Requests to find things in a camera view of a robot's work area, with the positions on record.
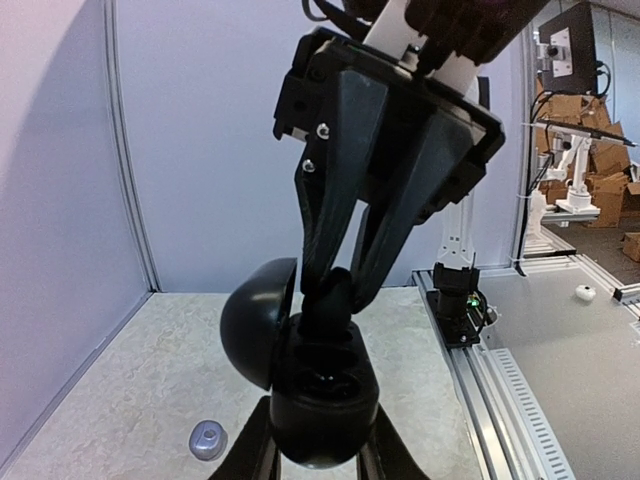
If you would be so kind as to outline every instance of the white table surface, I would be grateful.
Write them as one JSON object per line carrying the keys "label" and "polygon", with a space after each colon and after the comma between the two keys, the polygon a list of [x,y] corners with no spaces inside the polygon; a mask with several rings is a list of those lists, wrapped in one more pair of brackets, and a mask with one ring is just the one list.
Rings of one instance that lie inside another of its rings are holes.
{"label": "white table surface", "polygon": [[[191,455],[193,427],[216,420],[231,445],[265,394],[224,354],[218,323],[226,298],[154,295],[4,480],[208,478],[221,460],[205,463]],[[356,322],[376,369],[381,404],[418,465],[432,480],[479,480],[451,374],[418,290],[381,291]],[[285,461],[282,477],[355,480],[355,461],[326,471]]]}

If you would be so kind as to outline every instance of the monitor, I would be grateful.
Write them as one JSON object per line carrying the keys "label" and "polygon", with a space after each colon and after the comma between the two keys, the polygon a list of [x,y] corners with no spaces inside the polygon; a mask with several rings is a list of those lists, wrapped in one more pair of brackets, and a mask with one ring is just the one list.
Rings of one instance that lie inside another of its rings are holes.
{"label": "monitor", "polygon": [[589,3],[579,3],[540,27],[540,43],[564,47],[568,55],[542,72],[545,90],[574,95],[598,93],[598,64]]}

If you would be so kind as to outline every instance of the white wall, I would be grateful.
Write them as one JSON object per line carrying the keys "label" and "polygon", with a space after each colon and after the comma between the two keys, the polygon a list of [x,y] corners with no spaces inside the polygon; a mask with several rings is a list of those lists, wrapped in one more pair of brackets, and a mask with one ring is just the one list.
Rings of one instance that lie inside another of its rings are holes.
{"label": "white wall", "polygon": [[146,290],[118,181],[102,11],[99,0],[0,2],[0,465]]}
{"label": "white wall", "polygon": [[[609,19],[609,12],[600,8],[594,8],[592,12],[593,16],[593,30],[596,40],[596,57],[598,60],[605,62],[609,68],[614,69],[616,61],[614,59],[614,49],[611,36],[611,23]],[[614,81],[611,83],[609,93],[607,95],[607,109],[612,115],[615,113],[615,97],[618,94],[617,82],[615,81],[617,75],[614,72]],[[607,88],[607,78],[605,75],[598,77],[598,91],[604,92]]]}
{"label": "white wall", "polygon": [[638,0],[594,0],[593,3],[640,18],[640,4]]}
{"label": "white wall", "polygon": [[[614,121],[622,122],[628,138],[640,142],[640,21],[612,14],[611,26],[615,42],[615,108],[611,114]],[[629,149],[629,155],[636,163],[640,163],[640,149]]]}
{"label": "white wall", "polygon": [[[163,290],[230,291],[263,262],[297,255],[293,172],[302,144],[278,142],[271,131],[282,80],[312,27],[299,2],[119,0],[118,11],[127,132]],[[522,158],[519,55],[514,43],[487,69],[509,144],[479,188],[480,265],[508,264],[512,248]],[[440,236],[440,216],[416,229],[389,283],[431,267]]]}

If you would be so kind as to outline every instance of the cable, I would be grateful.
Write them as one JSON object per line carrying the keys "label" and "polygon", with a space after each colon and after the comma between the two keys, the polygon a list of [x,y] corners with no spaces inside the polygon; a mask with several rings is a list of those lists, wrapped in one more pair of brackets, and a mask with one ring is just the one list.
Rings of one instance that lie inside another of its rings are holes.
{"label": "cable", "polygon": [[312,22],[324,22],[328,20],[327,17],[320,17],[311,11],[311,0],[302,0],[302,10],[304,10],[305,16]]}
{"label": "cable", "polygon": [[543,167],[540,169],[540,171],[536,175],[536,177],[533,180],[532,184],[529,185],[529,189],[527,190],[527,197],[530,197],[531,194],[533,193],[533,191],[536,188],[538,188],[538,185],[540,184],[540,182],[544,178],[545,174],[547,173],[547,170],[549,170],[549,167],[553,164],[553,162],[555,160],[555,156],[554,156],[553,152],[551,151],[551,142],[549,140],[549,127],[550,126],[551,126],[551,124],[548,124],[547,128],[544,129],[544,136],[545,136],[545,138],[547,140],[547,151],[545,153],[549,157],[547,158],[547,161],[544,162]]}
{"label": "cable", "polygon": [[[531,108],[529,108],[529,151],[528,151],[528,158],[527,158],[527,175],[526,175],[526,197],[524,199],[524,215],[523,215],[523,221],[522,221],[522,227],[520,229],[520,242],[518,244],[518,251],[517,251],[517,255],[516,258],[520,258],[520,256],[522,255],[522,250],[524,248],[524,242],[525,242],[525,236],[527,233],[527,224],[529,222],[529,199],[528,197],[531,195],[530,191],[533,192],[533,190],[531,190],[531,161],[532,161],[532,157],[533,157],[533,144],[534,144],[534,135],[533,135],[533,129],[534,127],[534,122],[537,118],[537,116],[540,114],[540,112],[542,111],[542,108],[549,103],[549,101],[558,93],[562,93],[562,92],[546,92],[546,91],[542,91],[540,92],[535,100],[533,101],[533,103],[531,104]],[[516,271],[518,272],[518,274],[522,277],[526,277],[525,273],[522,270],[522,267],[520,266],[520,260],[516,260],[514,262],[514,268],[516,269]]]}
{"label": "cable", "polygon": [[611,89],[611,83],[612,83],[612,80],[613,80],[613,77],[611,75],[611,69],[609,68],[609,65],[607,65],[606,63],[598,60],[598,68],[602,68],[602,67],[606,68],[607,71],[603,72],[602,70],[598,70],[597,73],[598,73],[598,76],[600,76],[600,75],[606,75],[607,76],[607,86],[605,87],[603,92],[598,93],[596,95],[596,98],[603,98],[607,93],[609,93],[609,90]]}
{"label": "cable", "polygon": [[482,305],[482,323],[480,324],[480,327],[478,328],[478,330],[476,330],[476,333],[478,335],[480,335],[482,333],[482,330],[484,330],[484,327],[486,327],[489,323],[489,316],[487,314],[487,311],[489,310],[489,304],[487,303],[487,297],[484,296],[484,294],[480,291],[480,290],[476,290],[475,291],[475,295],[478,296],[478,298],[480,299],[480,304]]}

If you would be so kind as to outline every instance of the gray table surface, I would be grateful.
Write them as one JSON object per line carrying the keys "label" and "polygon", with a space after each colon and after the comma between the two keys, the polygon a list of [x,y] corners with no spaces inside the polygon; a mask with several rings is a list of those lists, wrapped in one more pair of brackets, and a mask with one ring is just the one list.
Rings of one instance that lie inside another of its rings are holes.
{"label": "gray table surface", "polygon": [[[593,303],[576,298],[578,285],[596,289]],[[576,478],[640,478],[637,318],[577,266],[480,287],[501,314],[487,344],[511,351]]]}
{"label": "gray table surface", "polygon": [[[226,295],[154,295],[74,387],[5,480],[206,479],[220,461],[188,450],[193,427],[219,421],[233,442],[264,392],[223,352]],[[357,318],[381,403],[433,480],[479,480],[451,374],[418,290],[383,290]],[[287,480],[355,479],[355,462]]]}

